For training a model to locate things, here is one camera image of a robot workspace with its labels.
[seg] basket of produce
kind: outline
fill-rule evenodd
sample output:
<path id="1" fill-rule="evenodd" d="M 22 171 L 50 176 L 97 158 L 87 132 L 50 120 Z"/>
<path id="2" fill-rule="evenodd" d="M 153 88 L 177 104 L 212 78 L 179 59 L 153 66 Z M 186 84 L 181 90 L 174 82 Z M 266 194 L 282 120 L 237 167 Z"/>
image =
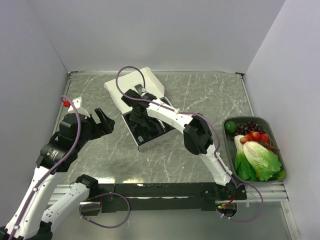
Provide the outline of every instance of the basket of produce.
<path id="1" fill-rule="evenodd" d="M 223 137 L 230 169 L 244 183 L 274 183 L 286 168 L 270 125 L 261 117 L 237 116 L 224 120 Z"/>

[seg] marble table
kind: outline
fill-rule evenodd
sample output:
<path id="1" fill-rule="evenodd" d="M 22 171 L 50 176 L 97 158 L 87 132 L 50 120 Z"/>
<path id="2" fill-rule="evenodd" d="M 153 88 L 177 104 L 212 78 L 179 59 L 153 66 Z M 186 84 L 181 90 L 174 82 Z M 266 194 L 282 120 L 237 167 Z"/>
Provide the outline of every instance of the marble table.
<path id="1" fill-rule="evenodd" d="M 222 135 L 222 122 L 232 116 L 251 116 L 241 75 L 230 73 L 189 74 L 157 73 L 164 85 L 165 96 L 175 108 L 202 113 L 217 128 L 221 137 L 221 158 L 229 166 Z M 93 114 L 101 108 L 115 120 L 112 134 L 88 142 L 71 165 L 62 184 L 74 182 L 82 174 L 98 179 L 99 183 L 198 183 L 214 182 L 202 162 L 184 147 L 181 134 L 167 138 L 153 147 L 139 152 L 103 84 L 113 80 L 110 74 L 73 74 L 67 95 L 82 96 Z M 61 116 L 67 112 L 63 108 Z"/>

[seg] gray wall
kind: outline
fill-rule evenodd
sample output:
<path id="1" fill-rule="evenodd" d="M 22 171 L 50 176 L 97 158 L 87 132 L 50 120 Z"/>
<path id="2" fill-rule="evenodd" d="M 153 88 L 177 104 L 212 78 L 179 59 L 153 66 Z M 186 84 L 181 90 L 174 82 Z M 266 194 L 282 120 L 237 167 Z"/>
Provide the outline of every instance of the gray wall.
<path id="1" fill-rule="evenodd" d="M 245 73 L 285 0 L 28 0 L 68 71 Z"/>
<path id="2" fill-rule="evenodd" d="M 0 226 L 17 210 L 48 142 L 67 72 L 25 0 L 0 1 Z"/>
<path id="3" fill-rule="evenodd" d="M 245 75 L 256 115 L 275 133 L 303 239 L 320 226 L 320 2 L 286 0 Z"/>

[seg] plastic container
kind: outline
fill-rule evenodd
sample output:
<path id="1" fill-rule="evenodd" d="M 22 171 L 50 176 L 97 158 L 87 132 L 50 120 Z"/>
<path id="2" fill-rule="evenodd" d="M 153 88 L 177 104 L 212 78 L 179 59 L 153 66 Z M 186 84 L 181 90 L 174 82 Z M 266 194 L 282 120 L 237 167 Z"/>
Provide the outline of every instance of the plastic container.
<path id="1" fill-rule="evenodd" d="M 237 153 L 237 149 L 236 149 L 236 145 L 235 142 L 233 140 L 231 140 L 231 137 L 233 136 L 233 134 L 229 134 L 226 133 L 225 131 L 225 123 L 227 121 L 233 121 L 235 122 L 237 125 L 239 124 L 246 124 L 247 122 L 255 122 L 256 124 L 259 124 L 259 126 L 262 127 L 262 129 L 272 138 L 272 140 L 275 143 L 276 148 L 278 149 L 278 145 L 277 142 L 275 140 L 275 136 L 271 131 L 270 125 L 266 122 L 266 120 L 264 120 L 261 117 L 257 117 L 257 116 L 235 116 L 235 117 L 229 117 L 226 120 L 223 121 L 222 123 L 222 131 L 223 131 L 223 138 L 224 138 L 224 143 L 225 143 L 225 148 L 226 148 L 226 154 L 227 157 L 229 159 L 229 163 L 230 163 L 230 170 L 233 172 L 233 174 L 242 182 L 244 183 L 254 183 L 254 184 L 270 184 L 270 183 L 275 183 L 275 182 L 282 182 L 283 179 L 285 179 L 285 177 L 287 176 L 287 171 L 286 171 L 286 167 L 285 167 L 285 163 L 281 157 L 280 151 L 279 150 L 273 150 L 273 153 L 276 154 L 278 156 L 278 160 L 281 162 L 282 166 L 281 166 L 281 170 L 284 170 L 286 175 L 284 178 L 282 179 L 277 179 L 277 180 L 268 180 L 268 181 L 247 181 L 247 180 L 243 180 L 241 179 L 235 170 L 235 163 L 236 163 L 236 153 Z"/>

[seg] cable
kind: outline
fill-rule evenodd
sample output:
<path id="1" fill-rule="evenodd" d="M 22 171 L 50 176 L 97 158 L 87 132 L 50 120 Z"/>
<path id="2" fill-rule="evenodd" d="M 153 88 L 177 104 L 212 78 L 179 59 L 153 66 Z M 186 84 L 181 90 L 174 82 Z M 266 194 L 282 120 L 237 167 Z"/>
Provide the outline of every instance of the cable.
<path id="1" fill-rule="evenodd" d="M 174 112 L 174 110 L 173 110 L 172 108 L 168 107 L 168 106 L 164 106 L 164 105 L 162 105 L 162 104 L 159 104 L 159 103 L 154 102 L 154 101 L 150 101 L 150 100 L 148 100 L 148 99 L 133 98 L 133 97 L 130 97 L 130 96 L 126 95 L 123 91 L 121 91 L 121 89 L 120 89 L 120 87 L 119 87 L 119 84 L 118 84 L 118 78 L 119 78 L 120 73 L 121 73 L 123 70 L 125 70 L 125 69 L 135 69 L 135 70 L 137 70 L 137 71 L 141 74 L 141 76 L 142 76 L 143 87 L 146 88 L 146 80 L 145 80 L 145 76 L 143 75 L 143 73 L 142 73 L 137 67 L 135 67 L 135 66 L 124 66 L 123 68 L 121 68 L 121 69 L 118 71 L 118 73 L 116 74 L 116 78 L 115 78 L 116 88 L 118 89 L 118 91 L 119 91 L 123 96 L 125 96 L 127 99 L 130 99 L 130 100 L 133 100 L 133 101 L 141 101 L 141 102 L 147 102 L 147 103 L 150 103 L 150 104 L 155 104 L 155 105 L 157 105 L 157 106 L 159 106 L 159 107 L 161 107 L 161 108 L 165 108 L 165 109 L 167 109 L 167 110 L 170 110 L 170 111 Z M 228 218 L 228 217 L 226 217 L 226 216 L 224 216 L 224 215 L 222 215 L 222 217 L 224 217 L 224 218 L 226 218 L 226 219 L 230 219 L 230 220 L 235 221 L 235 222 L 250 222 L 250 221 L 253 221 L 253 220 L 255 220 L 256 218 L 258 218 L 258 217 L 262 214 L 262 212 L 263 212 L 263 210 L 264 210 L 264 200 L 263 200 L 263 197 L 262 197 L 261 193 L 259 192 L 259 190 L 258 190 L 255 186 L 253 186 L 253 185 L 251 185 L 251 184 L 249 184 L 249 183 L 244 183 L 244 182 L 243 182 L 243 183 L 240 183 L 240 184 L 237 184 L 237 182 L 236 182 L 236 180 L 234 179 L 234 177 L 227 171 L 227 169 L 225 168 L 224 164 L 221 162 L 220 158 L 218 157 L 218 150 L 219 150 L 220 145 L 221 145 L 221 140 L 220 140 L 219 133 L 218 133 L 218 131 L 216 130 L 216 128 L 213 126 L 213 124 L 212 124 L 208 119 L 206 119 L 206 118 L 205 118 L 203 115 L 201 115 L 200 113 L 190 112 L 190 111 L 181 111 L 180 114 L 184 114 L 184 115 L 194 115 L 194 116 L 197 116 L 197 117 L 199 117 L 199 118 L 202 118 L 204 121 L 206 121 L 206 123 L 207 123 L 207 124 L 210 126 L 210 128 L 213 130 L 213 132 L 214 132 L 214 134 L 215 134 L 215 137 L 216 137 L 216 140 L 217 140 L 217 146 L 216 146 L 216 149 L 215 149 L 215 151 L 214 151 L 213 154 L 214 154 L 214 156 L 216 157 L 216 159 L 218 160 L 218 162 L 219 162 L 219 164 L 221 165 L 221 167 L 223 168 L 223 170 L 226 172 L 226 174 L 228 174 L 228 176 L 229 176 L 230 179 L 232 180 L 235 188 L 238 189 L 238 188 L 239 188 L 240 186 L 242 186 L 242 185 L 248 185 L 248 186 L 252 187 L 252 188 L 259 194 L 259 196 L 260 196 L 260 198 L 261 198 L 261 208 L 260 208 L 259 213 L 258 213 L 256 216 L 254 216 L 254 217 L 252 217 L 252 218 L 250 218 L 250 219 L 247 219 L 247 220 L 246 220 L 246 219 L 245 219 L 245 220 L 233 219 L 233 218 Z"/>
<path id="2" fill-rule="evenodd" d="M 57 167 L 59 167 L 69 156 L 70 154 L 75 150 L 77 144 L 78 144 L 78 141 L 79 141 L 79 138 L 80 138 L 80 132 L 81 132 L 81 121 L 80 121 L 80 116 L 79 116 L 79 113 L 75 107 L 75 105 L 73 104 L 73 102 L 70 100 L 69 97 L 67 97 L 66 95 L 62 95 L 61 96 L 61 101 L 64 102 L 65 100 L 69 101 L 69 103 L 71 104 L 73 110 L 74 110 L 74 113 L 75 113 L 75 116 L 76 116 L 76 121 L 77 121 L 77 132 L 76 132 L 76 137 L 75 137 L 75 140 L 74 140 L 74 143 L 73 145 L 71 146 L 70 150 L 52 167 L 50 168 L 44 175 L 43 177 L 34 185 L 33 188 L 36 188 L 38 189 L 40 187 L 40 185 L 43 183 L 43 181 L 54 171 L 57 169 Z M 30 195 L 28 196 L 28 198 L 26 199 L 23 207 L 22 207 L 22 210 L 14 224 L 14 227 L 15 226 L 19 226 L 23 216 L 25 215 L 27 209 L 28 209 L 28 206 L 33 198 L 33 196 L 35 195 L 35 191 L 31 191 L 30 192 Z M 12 240 L 14 235 L 16 234 L 17 232 L 17 229 L 13 228 L 12 229 L 12 232 L 8 238 L 8 240 Z"/>
<path id="3" fill-rule="evenodd" d="M 82 219 L 84 219 L 84 220 L 87 220 L 88 222 L 90 222 L 90 223 L 92 223 L 92 224 L 94 224 L 94 225 L 97 225 L 97 226 L 99 226 L 99 227 L 105 228 L 105 229 L 115 229 L 115 228 L 121 226 L 122 224 L 124 224 L 124 223 L 128 220 L 129 215 L 130 215 L 130 204 L 129 204 L 128 200 L 127 200 L 124 196 L 122 196 L 122 195 L 120 195 L 120 194 L 118 194 L 118 193 L 115 193 L 115 192 L 103 193 L 103 194 L 100 194 L 100 195 L 98 195 L 98 196 L 95 196 L 94 199 L 95 199 L 95 198 L 99 198 L 99 197 L 103 197 L 103 196 L 106 196 L 106 195 L 116 195 L 116 196 L 118 196 L 118 197 L 120 197 L 120 198 L 122 198 L 122 199 L 125 200 L 125 202 L 126 202 L 126 204 L 127 204 L 127 206 L 128 206 L 128 211 L 127 211 L 127 214 L 126 214 L 126 216 L 125 216 L 125 218 L 124 218 L 124 220 L 123 220 L 122 222 L 120 222 L 119 224 L 114 225 L 114 226 L 106 226 L 106 225 L 102 225 L 102 224 L 100 224 L 100 223 L 97 223 L 97 222 L 95 222 L 95 221 L 93 221 L 93 220 L 91 220 L 91 219 L 83 216 L 83 214 L 81 213 L 82 208 L 84 208 L 84 207 L 86 207 L 86 206 L 100 206 L 99 204 L 95 204 L 95 203 L 88 203 L 88 204 L 86 204 L 86 205 L 81 206 L 81 207 L 79 208 L 80 218 L 82 218 Z"/>

